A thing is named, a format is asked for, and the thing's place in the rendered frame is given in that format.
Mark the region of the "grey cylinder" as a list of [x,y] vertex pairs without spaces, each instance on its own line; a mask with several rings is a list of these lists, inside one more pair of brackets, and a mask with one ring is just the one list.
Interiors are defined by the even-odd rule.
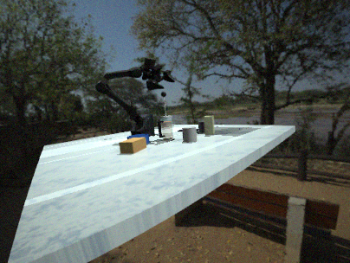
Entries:
[[198,122],[198,132],[200,132],[200,133],[204,133],[205,132],[204,121]]
[[187,126],[182,128],[183,132],[183,142],[195,142],[197,139],[197,127],[196,126]]

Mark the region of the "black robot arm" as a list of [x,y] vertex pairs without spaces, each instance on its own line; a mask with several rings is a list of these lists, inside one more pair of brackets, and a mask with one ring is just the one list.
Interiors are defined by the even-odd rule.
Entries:
[[[127,76],[139,78],[142,75],[142,73],[142,80],[147,80],[148,74],[150,72],[151,76],[155,78],[157,74],[161,74],[160,69],[162,68],[162,66],[159,64],[155,66],[155,62],[156,59],[154,58],[145,58],[144,65],[141,67],[133,67],[127,70],[107,72],[105,74],[105,77],[103,77],[102,80],[99,80],[95,85],[96,91],[99,91],[100,93],[111,97],[115,102],[121,105],[124,108],[124,110],[126,110],[126,112],[130,115],[130,120],[136,121],[136,125],[140,124],[144,118],[138,115],[136,105],[134,105],[132,102],[125,102],[124,99],[122,99],[117,93],[114,93],[114,91],[110,89],[107,83],[110,79],[117,79]],[[149,69],[151,69],[152,71]]]

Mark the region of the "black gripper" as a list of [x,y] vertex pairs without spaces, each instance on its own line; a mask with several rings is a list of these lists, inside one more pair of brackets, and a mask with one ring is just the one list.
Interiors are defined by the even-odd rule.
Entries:
[[146,81],[147,89],[149,91],[156,90],[156,89],[164,89],[164,87],[162,87],[160,84],[158,84],[162,80],[174,82],[174,79],[171,77],[171,71],[169,71],[169,70],[164,71],[162,76],[160,74],[157,74],[155,76],[155,78],[152,77],[150,73],[148,74],[149,80]]

